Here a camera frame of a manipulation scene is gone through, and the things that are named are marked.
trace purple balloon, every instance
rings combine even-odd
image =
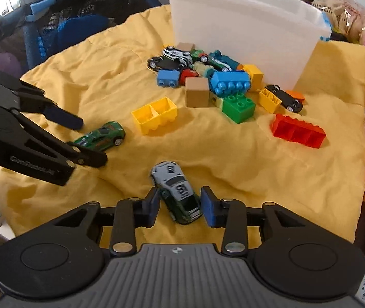
[[[0,71],[16,78],[20,78],[23,75],[18,59],[14,54],[8,52],[0,53]]]

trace black toy car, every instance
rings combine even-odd
[[[163,56],[154,56],[151,59],[148,59],[147,63],[148,68],[155,72],[158,72],[161,69],[165,69],[167,71],[173,71],[174,69],[181,71],[186,68],[185,65],[179,61],[174,61]]]
[[[289,112],[299,113],[302,110],[302,103],[298,99],[293,98],[291,95],[281,90],[279,86],[270,84],[266,86],[266,88],[282,101],[281,105]]]

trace red building block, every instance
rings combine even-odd
[[[276,115],[271,124],[271,131],[275,137],[298,142],[312,148],[321,147],[322,142],[327,136],[319,126],[281,114]]]
[[[199,76],[196,71],[192,69],[184,69],[180,74],[180,85],[185,86],[185,79],[186,78],[195,78]]]

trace yellow cloth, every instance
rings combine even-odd
[[[365,47],[319,43],[305,68],[295,90],[305,95],[306,105],[301,116],[292,116],[326,131],[321,148],[313,149],[274,138],[269,129],[274,116],[262,107],[237,125],[218,108],[186,108],[184,87],[157,86],[147,60],[173,42],[170,10],[163,6],[133,15],[24,75],[24,81],[84,119],[82,131],[75,132],[29,115],[59,139],[75,140],[112,120],[124,127],[126,137],[107,151],[105,167],[77,166],[64,187],[0,169],[0,209],[16,234],[88,201],[110,207],[123,198],[144,197],[150,169],[172,160],[196,193],[209,185],[218,198],[236,198],[249,207],[274,201],[354,240],[365,187]],[[177,119],[141,135],[130,112],[164,96],[178,106]],[[155,226],[136,232],[139,244],[220,245],[223,230],[208,228],[204,217],[177,225],[162,204]],[[250,247],[260,244],[255,228],[249,237]],[[106,232],[101,245],[108,242]]]

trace toy car rear window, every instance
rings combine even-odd
[[[198,203],[193,195],[184,198],[183,200],[180,201],[180,203],[182,207],[188,212],[198,207]]]
[[[180,175],[180,176],[175,176],[175,177],[167,180],[166,184],[168,186],[174,186],[177,183],[181,183],[181,182],[185,182],[185,181],[186,181],[185,177]]]

